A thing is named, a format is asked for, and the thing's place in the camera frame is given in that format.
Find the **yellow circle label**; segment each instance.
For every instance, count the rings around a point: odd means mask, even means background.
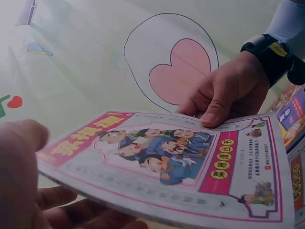
[[[221,153],[217,155],[217,158],[222,161],[228,161],[232,158],[231,154]]]
[[[223,144],[224,146],[231,146],[234,144],[234,141],[232,139],[225,139],[221,141],[221,144]]]
[[[223,153],[231,153],[233,151],[232,146],[221,146],[219,150]]]
[[[226,179],[228,177],[228,173],[224,170],[214,170],[211,173],[211,176],[217,180],[222,180],[222,179]]]
[[[228,169],[230,167],[230,163],[227,161],[217,161],[215,162],[214,166],[217,169]]]

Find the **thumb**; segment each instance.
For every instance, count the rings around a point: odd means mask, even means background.
[[[231,105],[237,97],[237,85],[225,80],[214,83],[213,99],[201,117],[204,127],[212,128],[219,126],[229,115]]]

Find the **cartoon boy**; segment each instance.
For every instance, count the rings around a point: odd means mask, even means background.
[[[179,152],[169,152],[168,150],[162,149],[162,144],[167,141],[171,141],[170,137],[154,137],[149,142],[147,147],[146,154],[158,154],[161,156],[172,157],[173,155],[180,154]]]
[[[155,173],[160,173],[160,182],[164,185],[177,185],[183,179],[196,179],[203,165],[204,159],[192,158],[192,163],[184,165],[180,161],[167,156],[145,155],[139,160],[141,167],[148,168]]]
[[[169,135],[175,139],[184,139],[187,143],[193,145],[202,145],[209,147],[213,141],[212,136],[204,132],[194,132],[192,130],[176,129],[172,130]]]
[[[142,146],[137,143],[130,143],[129,145],[127,145],[124,142],[120,142],[119,144],[120,145],[118,154],[126,160],[139,160],[140,157],[145,155],[146,150],[143,149]]]
[[[108,144],[119,144],[120,142],[124,142],[124,144],[129,145],[137,139],[137,136],[127,134],[125,130],[103,131],[99,133],[99,137],[100,141],[107,142]]]
[[[254,129],[253,131],[247,133],[246,136],[260,137],[260,136],[262,136],[262,131],[261,131],[261,129]]]
[[[192,144],[187,144],[186,146],[178,143],[178,140],[170,140],[167,142],[164,142],[162,144],[162,149],[170,154],[181,154],[185,156],[196,156],[196,157],[202,157],[206,156],[207,150],[203,148],[203,145],[200,145],[200,148],[192,147],[190,148]]]
[[[161,133],[161,130],[159,130],[159,129],[150,129],[150,128],[147,128],[147,129],[140,130],[137,133],[137,136],[138,137],[151,138],[151,137],[159,136],[160,133]]]

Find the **cartoon character illustration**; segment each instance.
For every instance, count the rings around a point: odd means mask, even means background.
[[[187,143],[191,144],[203,144],[205,146],[209,146],[213,141],[213,137],[208,133],[204,132],[194,132],[192,130],[184,130],[184,129],[176,129],[172,130],[169,135],[172,138],[176,139],[184,139]]]
[[[118,155],[126,160],[139,160],[140,157],[146,154],[146,149],[143,149],[142,146],[137,143],[133,142],[129,145],[126,145],[123,141],[121,141],[119,144],[120,146]]]
[[[251,137],[260,137],[262,136],[262,131],[261,129],[254,129],[253,131],[249,132],[246,134],[246,136],[251,136]]]
[[[257,183],[255,186],[255,194],[254,195],[242,195],[238,200],[239,203],[242,204],[262,204],[265,206],[272,206],[275,201],[274,192],[271,189],[270,182],[262,182]]]
[[[132,134],[127,134],[125,130],[111,130],[103,131],[99,133],[100,141],[107,142],[108,144],[118,144],[123,142],[126,145],[131,144],[137,139],[137,136]]]
[[[251,128],[258,128],[258,127],[264,127],[266,125],[266,122],[263,121],[263,122],[260,122],[258,124],[254,124],[251,126]]]
[[[189,157],[185,157],[182,155],[174,155],[174,156],[172,156],[172,160],[181,162],[183,167],[191,166],[192,164],[196,164],[196,162],[193,161],[192,159],[190,159]]]
[[[160,173],[160,182],[164,185],[177,185],[183,179],[196,179],[204,163],[202,158],[191,158],[187,165],[177,158],[170,158],[161,155],[145,155],[139,160],[141,167],[150,169],[155,173]]]
[[[162,149],[170,154],[181,154],[186,156],[197,157],[202,157],[207,153],[203,146],[201,146],[199,149],[194,150],[189,148],[188,146],[178,143],[177,140],[163,142]]]
[[[150,142],[155,138],[155,137],[162,137],[165,136],[164,132],[166,131],[161,131],[159,129],[151,129],[151,128],[146,128],[140,131],[133,131],[132,134],[136,135],[138,138],[135,140],[135,143],[138,143],[142,145],[143,148],[148,148],[150,145]]]
[[[183,151],[171,151],[163,148],[163,144],[172,141],[170,137],[154,137],[149,143],[149,147],[146,150],[147,154],[158,154],[161,156],[172,157],[173,155],[181,154]]]

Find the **blue cartoon figure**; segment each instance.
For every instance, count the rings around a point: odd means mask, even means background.
[[[99,133],[100,141],[108,144],[118,144],[118,148],[120,148],[120,144],[127,146],[137,138],[138,137],[132,133],[126,133],[125,130],[111,130]]]
[[[184,158],[179,161],[179,156],[167,157],[161,155],[145,155],[139,160],[141,167],[155,173],[160,173],[160,182],[164,185],[177,185],[183,179],[196,179],[204,163],[203,158]]]
[[[25,48],[23,48],[21,50],[40,54],[40,55],[53,56],[52,52],[45,50],[40,44],[38,44],[36,42],[28,44]]]

